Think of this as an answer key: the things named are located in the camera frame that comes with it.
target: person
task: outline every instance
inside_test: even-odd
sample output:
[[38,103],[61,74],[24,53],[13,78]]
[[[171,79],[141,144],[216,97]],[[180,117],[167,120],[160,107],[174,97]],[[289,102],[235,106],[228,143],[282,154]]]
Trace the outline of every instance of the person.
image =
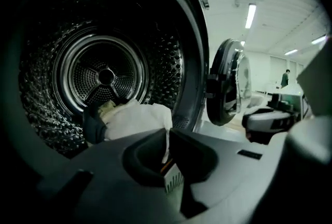
[[281,80],[281,88],[284,88],[288,85],[288,75],[290,74],[290,70],[287,69],[286,72],[282,75],[282,80]]

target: floor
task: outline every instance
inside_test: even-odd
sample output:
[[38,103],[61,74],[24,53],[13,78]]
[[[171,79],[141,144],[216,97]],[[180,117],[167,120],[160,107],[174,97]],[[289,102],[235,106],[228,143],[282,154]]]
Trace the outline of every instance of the floor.
[[[266,106],[267,102],[271,100],[271,96],[265,96],[264,94],[258,92],[253,92],[252,97],[260,98],[258,100],[258,104],[255,106]],[[209,121],[205,109],[199,133],[229,141],[248,142],[245,137],[245,129],[242,126],[242,118],[246,110],[247,108],[243,108],[228,124],[218,127]]]

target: fluorescent light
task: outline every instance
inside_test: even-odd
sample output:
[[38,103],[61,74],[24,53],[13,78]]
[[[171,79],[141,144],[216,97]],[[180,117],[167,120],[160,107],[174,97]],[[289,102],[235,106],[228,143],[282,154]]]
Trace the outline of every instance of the fluorescent light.
[[295,49],[295,50],[289,51],[289,52],[285,53],[285,55],[290,55],[290,54],[292,54],[294,52],[297,52],[297,50]]
[[249,4],[248,17],[247,17],[247,22],[245,24],[246,29],[250,29],[251,24],[253,23],[254,20],[255,12],[256,12],[256,5]]
[[317,44],[320,43],[321,41],[324,41],[326,39],[326,35],[319,37],[318,39],[314,39],[311,44]]

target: washing machine door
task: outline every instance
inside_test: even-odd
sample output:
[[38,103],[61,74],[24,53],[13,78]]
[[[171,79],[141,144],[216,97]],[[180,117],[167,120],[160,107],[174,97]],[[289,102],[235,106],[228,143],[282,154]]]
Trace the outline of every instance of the washing machine door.
[[210,121],[218,126],[231,121],[250,101],[248,58],[237,40],[224,41],[207,77],[206,107]]

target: white ceiling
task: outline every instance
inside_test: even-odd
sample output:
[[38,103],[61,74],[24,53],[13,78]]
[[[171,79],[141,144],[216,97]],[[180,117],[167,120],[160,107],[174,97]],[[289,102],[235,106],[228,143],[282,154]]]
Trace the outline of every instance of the white ceiling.
[[[250,29],[245,29],[248,5],[257,5]],[[311,41],[329,30],[329,19],[319,0],[209,0],[205,11],[212,58],[228,38],[245,41],[245,49],[307,63],[318,52]]]

